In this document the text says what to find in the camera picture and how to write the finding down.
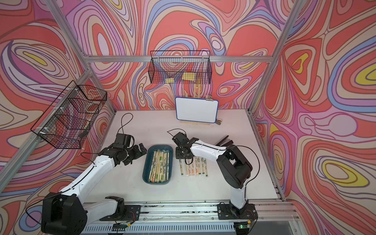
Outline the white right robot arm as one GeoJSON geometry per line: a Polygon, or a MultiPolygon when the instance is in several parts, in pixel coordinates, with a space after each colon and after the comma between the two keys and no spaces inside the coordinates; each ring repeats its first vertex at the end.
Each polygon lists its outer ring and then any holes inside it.
{"type": "Polygon", "coordinates": [[[205,143],[198,138],[187,137],[186,133],[178,132],[172,136],[177,145],[176,159],[193,159],[202,157],[216,162],[225,181],[231,187],[231,197],[228,203],[217,204],[217,215],[220,220],[255,221],[258,218],[254,204],[250,204],[246,196],[246,185],[252,181],[253,167],[232,143],[215,146],[205,143]]]}

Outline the red striped chopsticks pair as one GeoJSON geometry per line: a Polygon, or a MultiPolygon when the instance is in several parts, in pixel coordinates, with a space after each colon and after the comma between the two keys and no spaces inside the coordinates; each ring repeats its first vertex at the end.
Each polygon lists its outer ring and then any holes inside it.
{"type": "Polygon", "coordinates": [[[190,165],[188,165],[187,160],[185,160],[185,170],[186,170],[186,176],[190,176],[190,165]]]}

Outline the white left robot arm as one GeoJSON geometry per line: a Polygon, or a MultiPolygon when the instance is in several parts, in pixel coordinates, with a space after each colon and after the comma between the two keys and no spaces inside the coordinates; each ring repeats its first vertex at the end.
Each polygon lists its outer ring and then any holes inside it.
{"type": "Polygon", "coordinates": [[[79,235],[84,228],[100,219],[120,221],[127,215],[124,199],[108,196],[94,204],[84,202],[101,179],[117,165],[131,164],[147,154],[134,137],[117,134],[115,141],[97,154],[94,162],[58,193],[49,193],[43,200],[41,231],[50,235],[79,235]]]}

